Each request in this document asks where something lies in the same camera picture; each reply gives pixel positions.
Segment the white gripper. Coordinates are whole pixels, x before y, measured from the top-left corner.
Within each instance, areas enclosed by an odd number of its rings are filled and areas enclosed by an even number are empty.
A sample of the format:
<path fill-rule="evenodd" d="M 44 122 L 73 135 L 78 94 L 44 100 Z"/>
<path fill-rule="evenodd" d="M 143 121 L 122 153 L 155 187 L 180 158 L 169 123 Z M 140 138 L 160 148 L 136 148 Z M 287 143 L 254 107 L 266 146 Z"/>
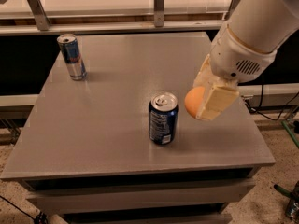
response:
<path fill-rule="evenodd" d="M 193 82 L 204 89 L 195 117 L 213 120 L 228 108 L 239 97 L 237 82 L 256 79 L 274 61 L 277 46 L 264 22 L 226 21 Z"/>

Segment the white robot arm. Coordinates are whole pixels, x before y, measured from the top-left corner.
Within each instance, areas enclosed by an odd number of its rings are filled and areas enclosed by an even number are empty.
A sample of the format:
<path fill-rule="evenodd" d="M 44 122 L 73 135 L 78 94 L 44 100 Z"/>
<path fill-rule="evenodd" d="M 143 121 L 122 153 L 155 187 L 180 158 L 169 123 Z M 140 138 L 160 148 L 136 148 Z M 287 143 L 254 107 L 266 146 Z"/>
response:
<path fill-rule="evenodd" d="M 213 120 L 236 98 L 237 85 L 256 79 L 278 48 L 299 29 L 299 0 L 240 0 L 212 40 L 194 82 L 200 93 L 188 109 Z"/>

